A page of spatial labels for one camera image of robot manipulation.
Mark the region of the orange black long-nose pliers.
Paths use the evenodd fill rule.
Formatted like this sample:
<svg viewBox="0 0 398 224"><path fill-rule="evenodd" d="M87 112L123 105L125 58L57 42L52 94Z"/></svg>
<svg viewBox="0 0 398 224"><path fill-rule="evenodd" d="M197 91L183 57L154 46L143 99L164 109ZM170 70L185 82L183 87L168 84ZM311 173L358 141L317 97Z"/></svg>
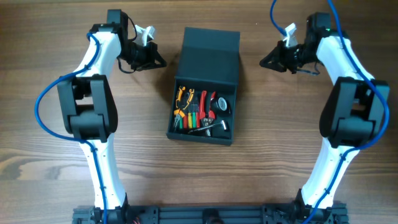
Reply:
<svg viewBox="0 0 398 224"><path fill-rule="evenodd" d="M193 100L195 90L193 88L185 92L186 87L180 85L177 89L177 94L175 97L175 109L174 109L174 131L183 128L183 119L186 117L186 110Z"/></svg>

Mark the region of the dark green lidded box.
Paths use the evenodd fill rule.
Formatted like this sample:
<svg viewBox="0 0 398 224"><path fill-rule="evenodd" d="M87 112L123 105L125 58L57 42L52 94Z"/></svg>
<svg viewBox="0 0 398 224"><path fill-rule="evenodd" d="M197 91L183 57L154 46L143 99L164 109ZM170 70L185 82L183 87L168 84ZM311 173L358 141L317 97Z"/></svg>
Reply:
<svg viewBox="0 0 398 224"><path fill-rule="evenodd" d="M185 28L167 130L169 139L227 146L233 143L234 112L239 83L239 40L239 32ZM174 131L175 97L180 85L186 87L186 93L191 88L195 90L190 104L199 105L201 93L206 90L206 109L212 98L225 98L231 107L231 114L227 116L215 114L216 119L212 124L225 120L229 125L229 131L223 131L221 126L215 126L210 128L211 137L206 136L205 130L191 134L188 134L190 130Z"/></svg>

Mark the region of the clear case coloured mini screwdrivers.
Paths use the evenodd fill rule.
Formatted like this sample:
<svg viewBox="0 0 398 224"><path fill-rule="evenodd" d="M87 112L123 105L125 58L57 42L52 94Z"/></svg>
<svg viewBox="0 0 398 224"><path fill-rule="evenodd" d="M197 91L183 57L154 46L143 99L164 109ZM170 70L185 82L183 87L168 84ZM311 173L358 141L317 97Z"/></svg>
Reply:
<svg viewBox="0 0 398 224"><path fill-rule="evenodd" d="M193 103L185 110L185 117L180 122L180 129L191 130L199 127L198 121L198 103Z"/></svg>

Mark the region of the black round tape measure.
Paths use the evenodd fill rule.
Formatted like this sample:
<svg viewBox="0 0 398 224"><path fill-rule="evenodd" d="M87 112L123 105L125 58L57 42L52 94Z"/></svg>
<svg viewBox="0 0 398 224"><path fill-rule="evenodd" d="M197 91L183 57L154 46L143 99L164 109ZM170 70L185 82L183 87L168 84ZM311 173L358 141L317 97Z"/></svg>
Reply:
<svg viewBox="0 0 398 224"><path fill-rule="evenodd" d="M227 116L231 114L231 107L228 101L223 97L212 98L210 109L218 115Z"/></svg>

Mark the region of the red handled snips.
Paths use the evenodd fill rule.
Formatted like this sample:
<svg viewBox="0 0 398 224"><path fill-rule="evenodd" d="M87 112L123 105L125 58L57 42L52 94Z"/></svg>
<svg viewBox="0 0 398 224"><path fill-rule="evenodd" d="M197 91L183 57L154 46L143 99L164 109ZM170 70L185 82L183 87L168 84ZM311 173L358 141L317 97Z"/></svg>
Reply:
<svg viewBox="0 0 398 224"><path fill-rule="evenodd" d="M215 113L210 109L210 103L208 104L208 109L206 109L206 96L207 91L203 90L200 97L200 104L199 104L199 119L201 128L208 126L213 123L216 119ZM205 134L208 137L211 137L211 129L205 130Z"/></svg>

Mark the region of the silver L-shaped socket wrench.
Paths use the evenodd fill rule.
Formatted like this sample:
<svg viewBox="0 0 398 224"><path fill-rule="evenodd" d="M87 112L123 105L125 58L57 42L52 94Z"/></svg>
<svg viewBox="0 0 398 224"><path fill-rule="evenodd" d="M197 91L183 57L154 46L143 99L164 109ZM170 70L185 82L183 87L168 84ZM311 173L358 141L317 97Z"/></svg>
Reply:
<svg viewBox="0 0 398 224"><path fill-rule="evenodd" d="M194 133L194 132L198 132L198 131L204 131L210 128L213 128L215 126L221 126L223 131L229 131L229 125L225 120L221 120L219 123L214 123L214 124L210 124L208 126L202 127L202 128L196 128L193 130L190 130L188 132L188 134Z"/></svg>

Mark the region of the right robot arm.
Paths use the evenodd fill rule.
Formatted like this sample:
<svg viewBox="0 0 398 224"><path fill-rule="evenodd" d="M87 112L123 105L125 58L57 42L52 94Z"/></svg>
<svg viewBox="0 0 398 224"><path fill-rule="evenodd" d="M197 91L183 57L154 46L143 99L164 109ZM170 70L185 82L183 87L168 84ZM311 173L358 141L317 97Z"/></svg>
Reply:
<svg viewBox="0 0 398 224"><path fill-rule="evenodd" d="M349 38L331 27L329 13L307 17L305 42L298 44L295 24L280 29L282 39L260 62L277 72L303 72L308 63L322 64L333 83L320 116L323 138L315 167L289 210L291 223L343 223L345 205L334 205L336 189L359 151L374 144L389 120L389 85L375 79L356 58Z"/></svg>

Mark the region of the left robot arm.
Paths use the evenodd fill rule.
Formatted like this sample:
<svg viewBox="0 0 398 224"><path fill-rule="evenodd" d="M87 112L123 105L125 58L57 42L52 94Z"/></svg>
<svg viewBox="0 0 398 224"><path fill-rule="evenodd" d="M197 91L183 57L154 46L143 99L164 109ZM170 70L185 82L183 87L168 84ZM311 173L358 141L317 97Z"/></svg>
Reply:
<svg viewBox="0 0 398 224"><path fill-rule="evenodd" d="M110 9L104 24L88 33L89 48L75 73L57 84L66 131L79 142L95 191L95 204L73 211L74 223L134 223L138 217L128 204L114 155L118 111L109 86L115 62L126 61L130 72L166 67L153 42L155 28L134 26L120 9Z"/></svg>

